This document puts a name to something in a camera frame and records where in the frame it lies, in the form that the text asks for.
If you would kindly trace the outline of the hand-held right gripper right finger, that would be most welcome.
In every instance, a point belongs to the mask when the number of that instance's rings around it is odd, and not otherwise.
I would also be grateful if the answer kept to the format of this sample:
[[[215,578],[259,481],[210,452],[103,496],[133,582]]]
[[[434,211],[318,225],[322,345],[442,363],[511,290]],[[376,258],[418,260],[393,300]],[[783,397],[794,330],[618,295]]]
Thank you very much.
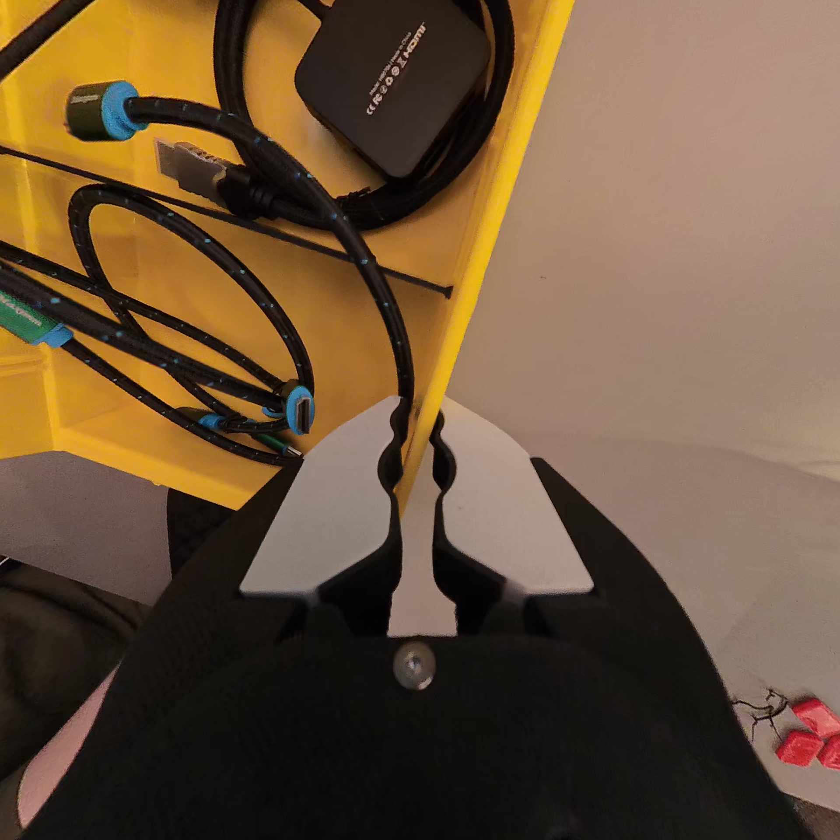
[[[588,594],[594,582],[527,450],[446,397],[430,439],[443,550],[508,597]]]

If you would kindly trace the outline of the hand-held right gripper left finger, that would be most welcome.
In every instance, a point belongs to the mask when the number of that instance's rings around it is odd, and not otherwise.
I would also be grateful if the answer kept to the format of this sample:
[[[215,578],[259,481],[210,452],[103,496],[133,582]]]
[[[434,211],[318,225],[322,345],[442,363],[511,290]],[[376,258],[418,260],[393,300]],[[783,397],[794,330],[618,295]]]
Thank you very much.
[[[304,458],[245,573],[246,596],[315,596],[396,535],[406,400],[388,396]]]

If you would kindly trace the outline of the yellow plastic bin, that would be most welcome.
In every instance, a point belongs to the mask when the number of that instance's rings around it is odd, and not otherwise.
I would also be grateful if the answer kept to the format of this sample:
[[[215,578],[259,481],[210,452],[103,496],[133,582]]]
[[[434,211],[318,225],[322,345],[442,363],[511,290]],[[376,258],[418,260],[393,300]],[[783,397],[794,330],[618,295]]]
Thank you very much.
[[[264,309],[234,274],[252,270],[299,333],[314,373],[308,452],[334,428],[397,393],[396,363],[382,315],[359,271],[331,234],[288,223],[258,228],[180,193],[156,169],[154,140],[190,141],[228,157],[234,146],[208,133],[151,128],[127,142],[83,143],[64,125],[70,90],[121,80],[141,93],[217,105],[211,71],[216,2],[92,2],[2,78],[2,266],[32,277],[47,303],[73,300],[115,320],[89,283],[70,231],[70,200],[114,182],[152,191],[163,211],[141,216],[122,203],[91,211],[92,243],[120,301],[136,300],[195,327],[203,338],[287,379],[296,365]],[[425,209],[365,233],[406,325],[415,393],[402,448],[407,502],[505,212],[572,2],[511,2],[516,53],[497,126],[475,162]],[[67,452],[240,508],[275,475],[276,454],[233,437],[234,452],[190,434],[147,404],[199,407],[164,369],[77,331],[106,362],[108,377],[64,350],[37,348],[2,329],[2,459]]]

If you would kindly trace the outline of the black adapter hub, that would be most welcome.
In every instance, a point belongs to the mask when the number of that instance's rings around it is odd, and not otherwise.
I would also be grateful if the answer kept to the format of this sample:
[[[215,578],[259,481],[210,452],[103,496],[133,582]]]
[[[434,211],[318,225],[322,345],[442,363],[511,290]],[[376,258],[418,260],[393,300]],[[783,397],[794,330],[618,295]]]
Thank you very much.
[[[449,1],[337,1],[301,58],[311,114],[388,179],[415,173],[490,60],[483,29]]]

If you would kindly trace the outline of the dark cloth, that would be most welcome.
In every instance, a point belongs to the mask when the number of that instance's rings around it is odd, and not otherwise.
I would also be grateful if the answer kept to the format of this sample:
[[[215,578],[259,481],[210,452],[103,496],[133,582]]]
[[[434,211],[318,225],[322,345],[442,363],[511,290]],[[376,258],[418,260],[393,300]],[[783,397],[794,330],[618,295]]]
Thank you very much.
[[[30,761],[119,663],[151,607],[16,561],[1,571],[1,777]]]

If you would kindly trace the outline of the white panel with red logo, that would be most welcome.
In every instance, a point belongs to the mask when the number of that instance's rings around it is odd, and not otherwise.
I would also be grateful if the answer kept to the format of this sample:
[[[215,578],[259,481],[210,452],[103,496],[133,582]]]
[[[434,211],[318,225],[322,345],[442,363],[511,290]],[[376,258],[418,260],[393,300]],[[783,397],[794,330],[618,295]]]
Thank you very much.
[[[775,783],[838,811],[838,483],[750,466],[735,506],[744,541],[722,585],[731,616],[714,653]]]

